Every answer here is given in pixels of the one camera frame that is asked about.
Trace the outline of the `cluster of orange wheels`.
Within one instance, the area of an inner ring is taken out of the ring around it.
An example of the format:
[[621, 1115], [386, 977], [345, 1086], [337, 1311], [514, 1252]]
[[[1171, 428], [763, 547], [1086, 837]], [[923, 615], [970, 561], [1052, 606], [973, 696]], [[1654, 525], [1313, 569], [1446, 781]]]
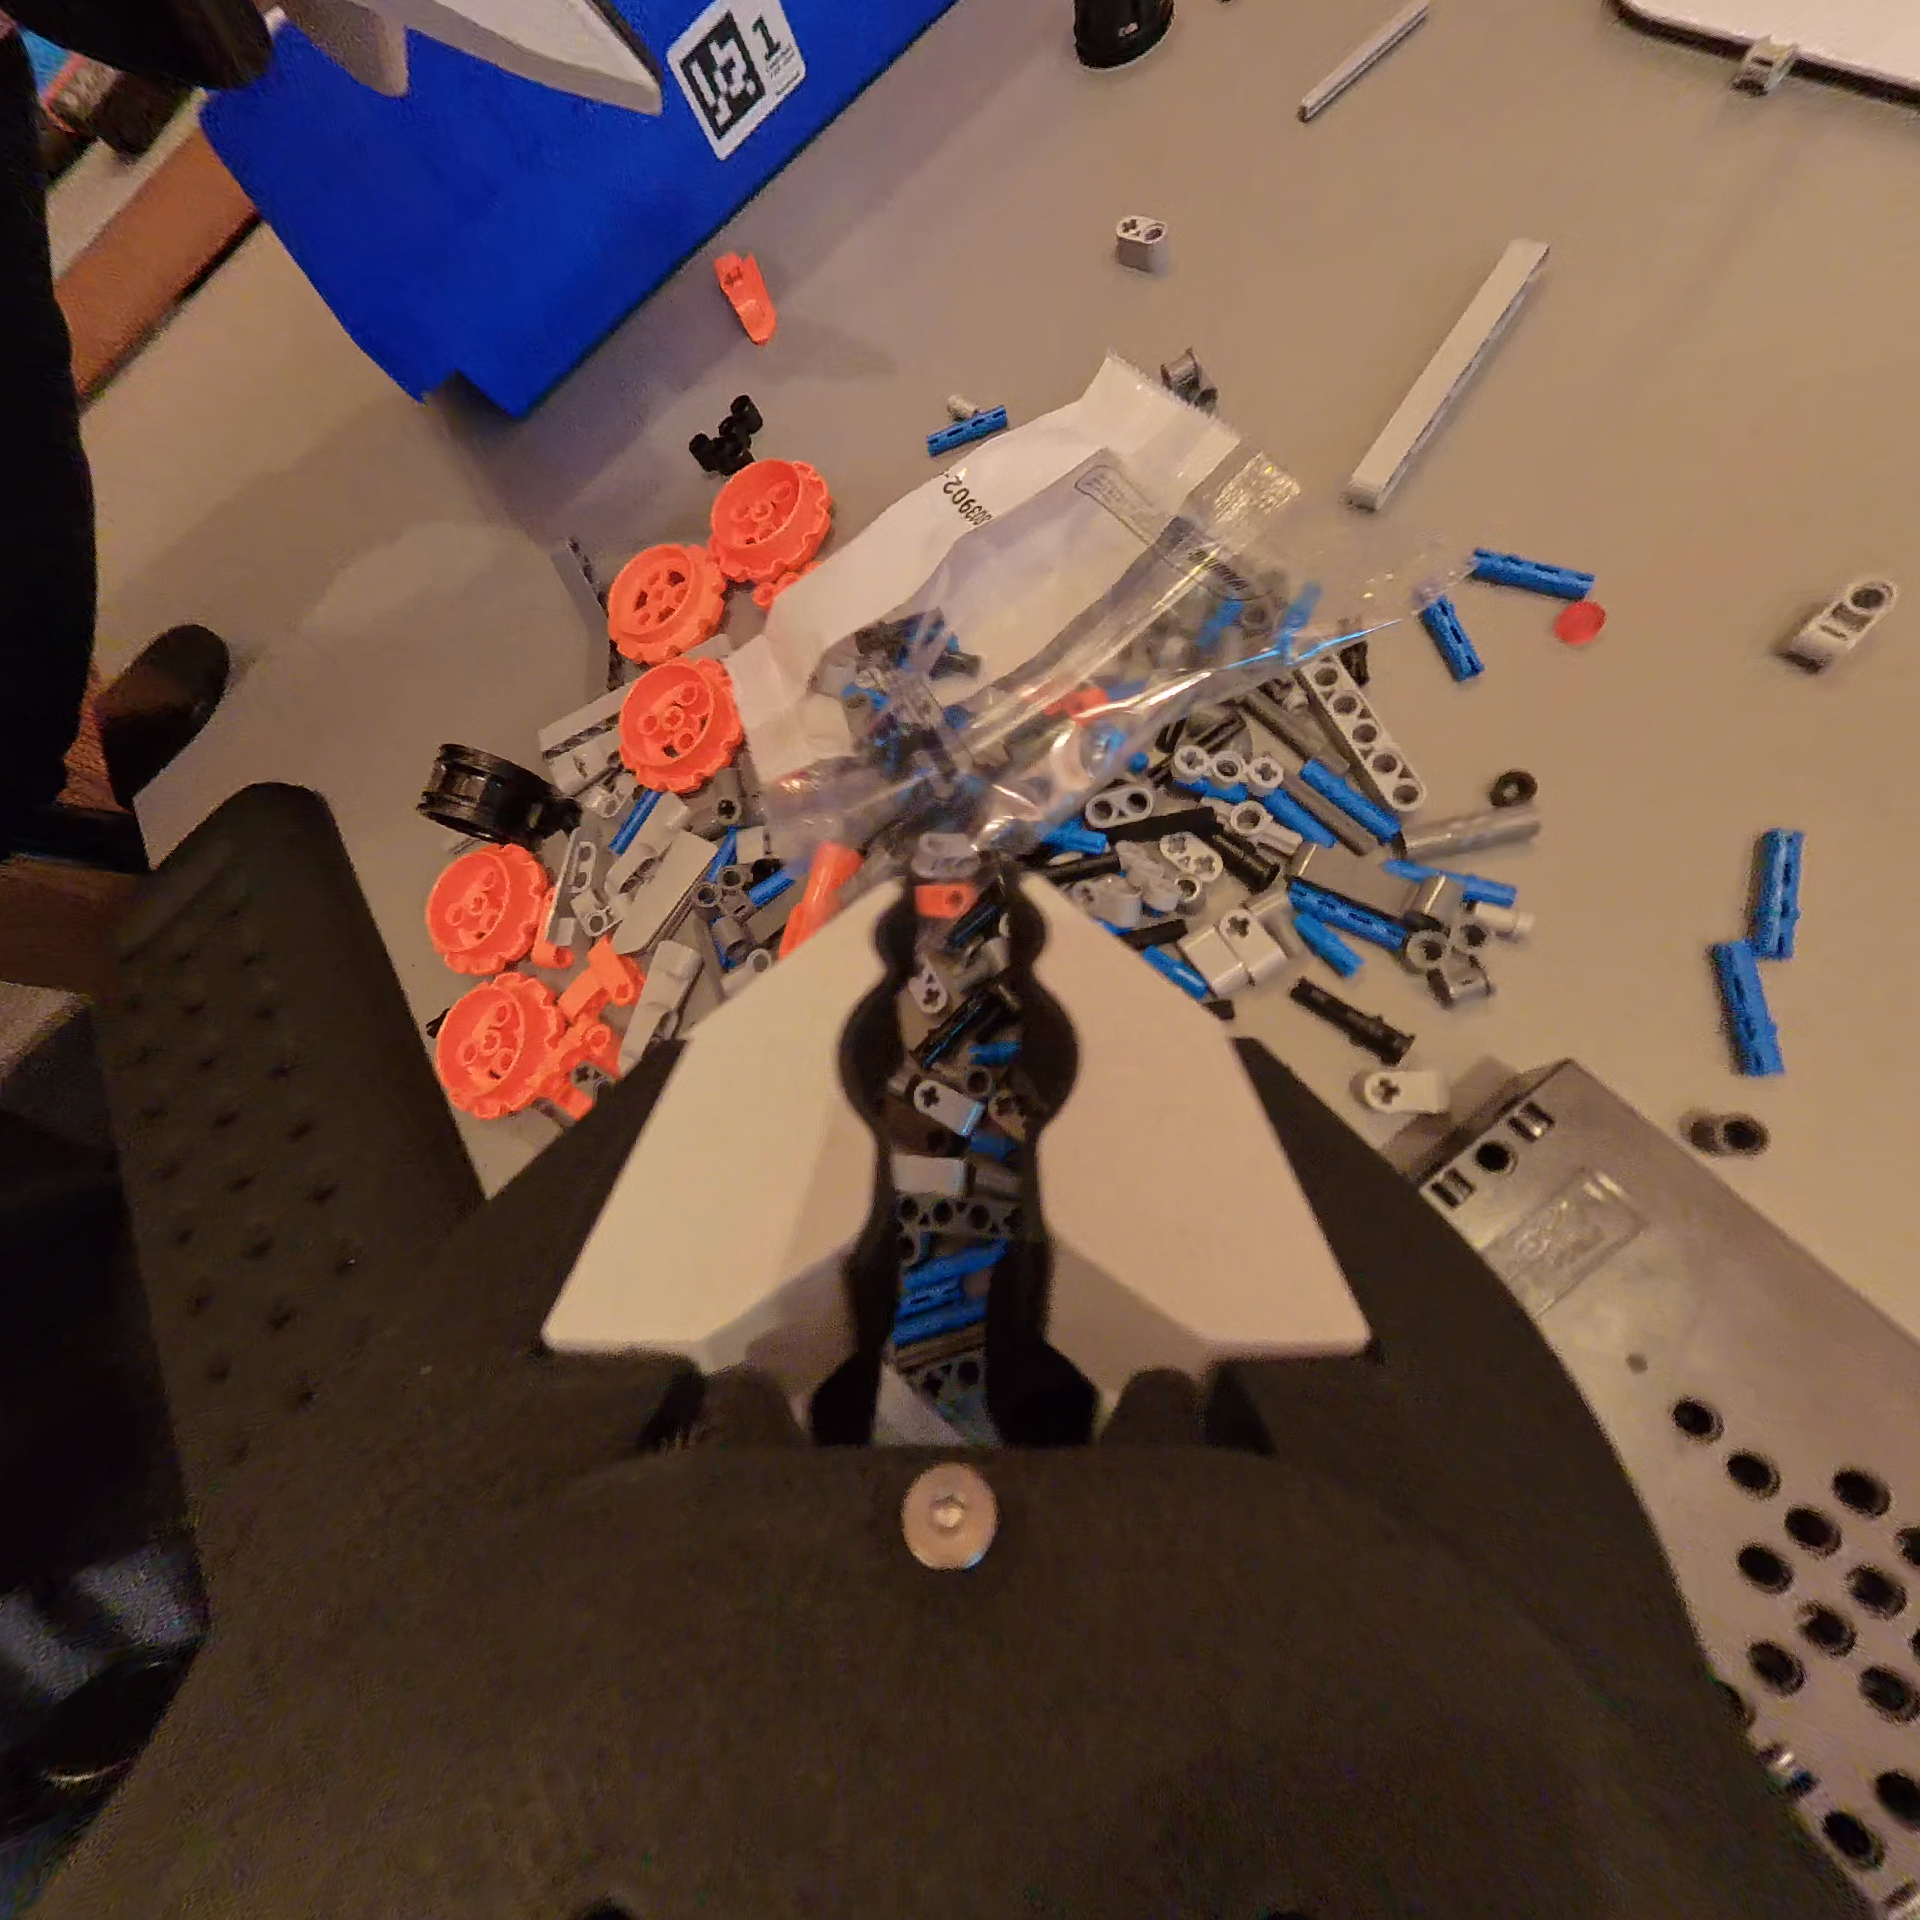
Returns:
[[426, 936], [464, 990], [428, 1027], [449, 1103], [475, 1119], [587, 1115], [677, 1037], [704, 988], [776, 960], [790, 872], [766, 849], [726, 661], [732, 603], [756, 611], [812, 572], [832, 531], [826, 477], [793, 460], [723, 480], [704, 536], [650, 544], [611, 585], [611, 685], [549, 725], [536, 764], [584, 817], [537, 849], [451, 831]]

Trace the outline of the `pile of small building parts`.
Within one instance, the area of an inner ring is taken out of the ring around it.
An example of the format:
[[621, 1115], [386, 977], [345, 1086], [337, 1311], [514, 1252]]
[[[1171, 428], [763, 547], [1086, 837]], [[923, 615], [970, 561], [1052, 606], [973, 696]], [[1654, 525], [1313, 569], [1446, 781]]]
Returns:
[[[1332, 689], [1346, 644], [1281, 679], [1302, 672], [1313, 687]], [[1289, 772], [1177, 747], [1163, 791], [1144, 766], [1154, 743], [1027, 853], [986, 855], [956, 831], [922, 831], [897, 871], [877, 855], [824, 847], [798, 871], [789, 943], [772, 960], [796, 955], [865, 894], [904, 885], [910, 907], [880, 925], [898, 1036], [883, 1036], [875, 992], [843, 1040], [849, 1093], [873, 1119], [883, 1160], [849, 1289], [859, 1319], [880, 1321], [877, 1285], [897, 1283], [880, 1360], [946, 1337], [952, 1321], [980, 1332], [998, 1430], [1001, 1269], [1028, 1238], [1022, 1180], [1041, 1111], [1022, 1071], [1010, 891], [1022, 883], [1054, 889], [1211, 1016], [1305, 958], [1302, 939], [1281, 925], [1305, 869], [1277, 855], [1276, 837], [1235, 831], [1245, 808], [1277, 830], [1267, 804], [1289, 798]]]

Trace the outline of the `black perforated motor block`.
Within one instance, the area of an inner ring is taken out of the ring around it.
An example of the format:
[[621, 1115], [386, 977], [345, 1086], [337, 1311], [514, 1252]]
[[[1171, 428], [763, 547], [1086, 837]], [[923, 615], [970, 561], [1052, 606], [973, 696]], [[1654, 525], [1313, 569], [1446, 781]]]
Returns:
[[1790, 1812], [1915, 1915], [1915, 1341], [1576, 1063], [1385, 1155], [1585, 1395]]

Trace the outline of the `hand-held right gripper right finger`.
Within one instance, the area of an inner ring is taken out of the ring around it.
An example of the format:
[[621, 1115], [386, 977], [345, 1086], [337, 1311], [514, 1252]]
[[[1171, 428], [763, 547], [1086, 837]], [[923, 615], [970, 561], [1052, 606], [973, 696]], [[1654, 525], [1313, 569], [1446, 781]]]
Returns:
[[1044, 885], [1010, 982], [1037, 1115], [1001, 1269], [1001, 1436], [1090, 1437], [1144, 1374], [1371, 1343], [1233, 1030]]

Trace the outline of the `light grey connector piece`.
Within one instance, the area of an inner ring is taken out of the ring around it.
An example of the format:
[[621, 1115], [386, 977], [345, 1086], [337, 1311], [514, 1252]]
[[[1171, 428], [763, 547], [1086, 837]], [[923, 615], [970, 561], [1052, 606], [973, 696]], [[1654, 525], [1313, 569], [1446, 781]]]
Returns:
[[1812, 677], [1835, 669], [1897, 607], [1899, 592], [1885, 576], [1848, 582], [1777, 644], [1777, 659]]

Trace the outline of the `black rounded object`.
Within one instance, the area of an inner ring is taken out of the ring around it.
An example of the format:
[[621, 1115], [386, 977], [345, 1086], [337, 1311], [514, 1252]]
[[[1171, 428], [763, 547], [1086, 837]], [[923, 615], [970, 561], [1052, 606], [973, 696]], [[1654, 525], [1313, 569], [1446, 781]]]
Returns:
[[113, 799], [137, 798], [197, 743], [234, 669], [226, 639], [180, 623], [154, 637], [92, 705]]

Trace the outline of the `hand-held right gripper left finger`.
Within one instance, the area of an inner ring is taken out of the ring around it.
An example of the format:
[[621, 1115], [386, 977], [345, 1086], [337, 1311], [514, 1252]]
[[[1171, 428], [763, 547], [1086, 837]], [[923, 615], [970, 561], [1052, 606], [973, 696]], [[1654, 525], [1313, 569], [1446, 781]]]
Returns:
[[824, 1441], [880, 1432], [897, 1283], [877, 1285], [880, 1321], [859, 1319], [849, 1261], [883, 1160], [843, 1040], [875, 992], [898, 1036], [880, 925], [908, 907], [898, 883], [865, 894], [697, 1023], [544, 1319], [552, 1352], [744, 1366]]

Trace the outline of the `white book stand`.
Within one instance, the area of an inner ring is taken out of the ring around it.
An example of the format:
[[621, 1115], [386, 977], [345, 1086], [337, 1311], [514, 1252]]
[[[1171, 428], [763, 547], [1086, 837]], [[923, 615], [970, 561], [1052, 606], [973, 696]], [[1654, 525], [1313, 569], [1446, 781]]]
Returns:
[[1628, 24], [1746, 64], [1786, 48], [1782, 76], [1918, 105], [1915, 3], [1611, 3]]

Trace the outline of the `blue plastic bin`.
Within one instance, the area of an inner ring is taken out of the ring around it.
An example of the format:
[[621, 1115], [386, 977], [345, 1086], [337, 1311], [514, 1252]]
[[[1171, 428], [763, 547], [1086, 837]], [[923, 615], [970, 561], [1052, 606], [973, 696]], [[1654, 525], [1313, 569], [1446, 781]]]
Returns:
[[700, 254], [945, 3], [617, 5], [661, 113], [589, 103], [416, 37], [385, 97], [283, 27], [201, 131], [394, 383], [464, 377], [525, 415]]

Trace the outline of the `long grey beam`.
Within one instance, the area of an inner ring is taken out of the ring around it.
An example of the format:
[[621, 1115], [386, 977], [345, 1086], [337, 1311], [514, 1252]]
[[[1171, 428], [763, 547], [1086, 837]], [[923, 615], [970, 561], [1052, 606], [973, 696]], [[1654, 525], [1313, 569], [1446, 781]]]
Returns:
[[1380, 512], [1410, 476], [1424, 449], [1452, 419], [1481, 366], [1500, 347], [1553, 248], [1529, 237], [1513, 240], [1461, 311], [1409, 392], [1361, 455], [1341, 499], [1358, 512]]

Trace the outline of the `small clear white-label parts bag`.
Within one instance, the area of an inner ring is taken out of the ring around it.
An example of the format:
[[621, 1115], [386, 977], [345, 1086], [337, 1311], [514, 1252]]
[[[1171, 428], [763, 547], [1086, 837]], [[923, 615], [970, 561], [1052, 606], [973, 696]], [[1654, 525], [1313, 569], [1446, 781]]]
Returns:
[[787, 588], [730, 661], [771, 849], [1030, 849], [1188, 710], [1417, 616], [1470, 572], [1324, 501], [1112, 357]]

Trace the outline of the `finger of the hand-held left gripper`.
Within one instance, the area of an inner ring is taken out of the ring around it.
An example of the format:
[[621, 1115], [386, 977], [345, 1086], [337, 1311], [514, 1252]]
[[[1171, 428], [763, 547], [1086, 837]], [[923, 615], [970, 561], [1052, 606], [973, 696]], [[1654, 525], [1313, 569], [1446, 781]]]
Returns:
[[612, 3], [283, 3], [281, 21], [386, 97], [411, 83], [410, 38], [600, 105], [661, 113], [661, 73]]

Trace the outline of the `black dimpled pad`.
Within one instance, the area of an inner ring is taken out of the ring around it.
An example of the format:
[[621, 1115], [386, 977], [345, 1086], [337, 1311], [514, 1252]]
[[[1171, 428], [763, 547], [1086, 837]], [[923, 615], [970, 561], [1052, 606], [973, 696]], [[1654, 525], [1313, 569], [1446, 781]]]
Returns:
[[97, 1015], [186, 1491], [277, 1451], [482, 1188], [330, 804], [252, 783], [144, 879]]

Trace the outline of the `person's legs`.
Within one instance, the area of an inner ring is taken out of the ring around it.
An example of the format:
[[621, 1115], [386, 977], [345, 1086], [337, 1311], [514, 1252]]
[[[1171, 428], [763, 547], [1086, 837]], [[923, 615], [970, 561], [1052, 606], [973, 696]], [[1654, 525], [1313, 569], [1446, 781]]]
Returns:
[[208, 1624], [88, 1015], [4, 1043], [4, 1915], [154, 1740]]

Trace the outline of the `black wheel rim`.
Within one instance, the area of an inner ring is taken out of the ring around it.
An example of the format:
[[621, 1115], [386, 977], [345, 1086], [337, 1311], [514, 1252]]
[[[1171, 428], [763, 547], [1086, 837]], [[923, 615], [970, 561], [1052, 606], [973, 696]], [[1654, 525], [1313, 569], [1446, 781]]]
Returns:
[[477, 840], [529, 849], [573, 831], [584, 817], [581, 804], [540, 772], [453, 741], [438, 745], [416, 814]]

